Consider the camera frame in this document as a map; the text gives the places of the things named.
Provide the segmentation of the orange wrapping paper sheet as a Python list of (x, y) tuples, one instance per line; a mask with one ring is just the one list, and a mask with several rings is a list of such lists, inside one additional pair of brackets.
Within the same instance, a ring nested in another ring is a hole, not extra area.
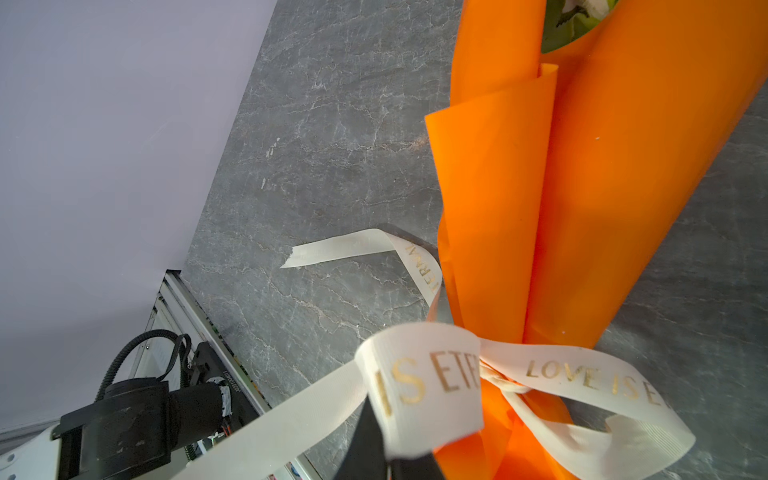
[(541, 1), (467, 1), (426, 126), (456, 322), (596, 345), (767, 77), (763, 1), (620, 1), (565, 46)]

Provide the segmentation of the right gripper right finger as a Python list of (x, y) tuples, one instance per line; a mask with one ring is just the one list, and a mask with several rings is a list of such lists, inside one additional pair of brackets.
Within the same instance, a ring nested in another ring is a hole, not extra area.
[(415, 459), (391, 461), (392, 480), (445, 480), (445, 476), (432, 453)]

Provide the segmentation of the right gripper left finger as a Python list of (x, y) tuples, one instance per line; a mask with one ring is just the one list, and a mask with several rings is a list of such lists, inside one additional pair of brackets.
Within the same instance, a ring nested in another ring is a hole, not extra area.
[(334, 479), (387, 479), (383, 435), (369, 399), (366, 399), (363, 404), (349, 449)]

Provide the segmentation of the white printed ribbon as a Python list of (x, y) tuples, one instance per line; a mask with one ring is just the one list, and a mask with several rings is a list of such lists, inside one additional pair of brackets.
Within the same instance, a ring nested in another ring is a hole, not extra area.
[(598, 351), (503, 343), (432, 319), (383, 330), (354, 359), (246, 425), (182, 472), (262, 479), (372, 405), (386, 459), (415, 459), (483, 428), (481, 385), (581, 479), (645, 479), (695, 438), (632, 365)]

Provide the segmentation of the white fake rose stem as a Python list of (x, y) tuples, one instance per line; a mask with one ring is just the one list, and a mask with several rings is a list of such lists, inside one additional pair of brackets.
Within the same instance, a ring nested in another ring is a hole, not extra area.
[(594, 29), (618, 0), (548, 0), (541, 52), (562, 48)]

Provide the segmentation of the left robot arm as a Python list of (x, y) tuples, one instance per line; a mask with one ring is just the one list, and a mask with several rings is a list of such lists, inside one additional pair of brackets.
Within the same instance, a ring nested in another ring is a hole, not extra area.
[[(162, 372), (117, 380), (129, 354), (153, 339), (173, 345)], [(193, 462), (217, 438), (233, 434), (236, 389), (208, 343), (194, 345), (187, 334), (149, 330), (117, 354), (91, 404), (2, 454), (1, 476), (135, 479), (170, 464), (177, 451)]]

